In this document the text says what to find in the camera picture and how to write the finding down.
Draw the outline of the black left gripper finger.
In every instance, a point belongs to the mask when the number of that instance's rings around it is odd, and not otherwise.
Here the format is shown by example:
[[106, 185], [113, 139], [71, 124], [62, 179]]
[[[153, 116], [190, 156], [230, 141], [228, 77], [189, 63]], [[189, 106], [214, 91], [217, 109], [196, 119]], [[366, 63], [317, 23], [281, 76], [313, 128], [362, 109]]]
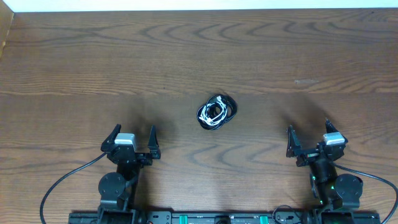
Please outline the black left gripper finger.
[[109, 136], [101, 144], [100, 149], [102, 152], [111, 152], [114, 150], [114, 148], [116, 147], [115, 139], [117, 135], [120, 133], [120, 131], [121, 131], [121, 125], [117, 124], [112, 130], [112, 132], [109, 134]]
[[153, 159], [161, 158], [161, 151], [159, 148], [159, 143], [157, 141], [157, 135], [156, 135], [156, 127], [154, 125], [152, 125], [150, 130], [150, 137], [147, 147], [149, 148], [151, 157]]

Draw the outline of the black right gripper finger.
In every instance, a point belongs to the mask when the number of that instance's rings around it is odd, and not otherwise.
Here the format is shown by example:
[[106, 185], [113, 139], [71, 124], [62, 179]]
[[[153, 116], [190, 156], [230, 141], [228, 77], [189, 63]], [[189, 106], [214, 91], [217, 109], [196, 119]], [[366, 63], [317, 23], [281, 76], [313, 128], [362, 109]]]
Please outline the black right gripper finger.
[[326, 127], [326, 133], [334, 133], [334, 132], [339, 132], [334, 125], [331, 123], [331, 121], [329, 119], [327, 119], [325, 121], [325, 127]]
[[286, 157], [296, 157], [301, 152], [301, 144], [292, 125], [287, 128], [288, 143]]

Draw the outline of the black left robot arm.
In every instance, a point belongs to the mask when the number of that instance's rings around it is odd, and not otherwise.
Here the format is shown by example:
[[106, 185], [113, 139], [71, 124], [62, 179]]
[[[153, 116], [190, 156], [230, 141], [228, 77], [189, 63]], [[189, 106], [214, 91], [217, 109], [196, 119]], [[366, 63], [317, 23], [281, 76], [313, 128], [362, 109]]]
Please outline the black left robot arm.
[[146, 212], [134, 207], [134, 199], [141, 169], [161, 158], [155, 126], [150, 129], [147, 147], [149, 152], [137, 152], [136, 136], [133, 133], [122, 133], [120, 124], [115, 126], [101, 144], [101, 151], [116, 164], [116, 171], [107, 173], [99, 181], [101, 200], [97, 223], [148, 222]]

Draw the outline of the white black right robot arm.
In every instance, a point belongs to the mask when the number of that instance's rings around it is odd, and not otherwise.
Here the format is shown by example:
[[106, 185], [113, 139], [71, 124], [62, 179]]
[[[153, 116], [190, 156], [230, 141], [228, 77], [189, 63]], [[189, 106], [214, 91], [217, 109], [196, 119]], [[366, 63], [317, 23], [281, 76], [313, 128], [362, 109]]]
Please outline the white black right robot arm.
[[303, 223], [354, 223], [353, 210], [359, 208], [363, 181], [352, 174], [338, 174], [335, 161], [344, 156], [348, 140], [325, 121], [326, 133], [317, 145], [304, 149], [293, 126], [287, 128], [287, 157], [296, 158], [296, 166], [310, 168], [314, 197], [321, 206], [305, 212]]

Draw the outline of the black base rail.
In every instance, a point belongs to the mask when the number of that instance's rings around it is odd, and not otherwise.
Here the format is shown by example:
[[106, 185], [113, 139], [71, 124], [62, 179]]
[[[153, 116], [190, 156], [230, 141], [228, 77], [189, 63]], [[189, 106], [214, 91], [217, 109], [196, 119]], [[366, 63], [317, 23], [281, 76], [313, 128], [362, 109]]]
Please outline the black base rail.
[[326, 212], [319, 217], [310, 212], [276, 211], [274, 213], [173, 213], [151, 212], [93, 212], [71, 213], [68, 224], [296, 224], [296, 223], [380, 223], [376, 213]]

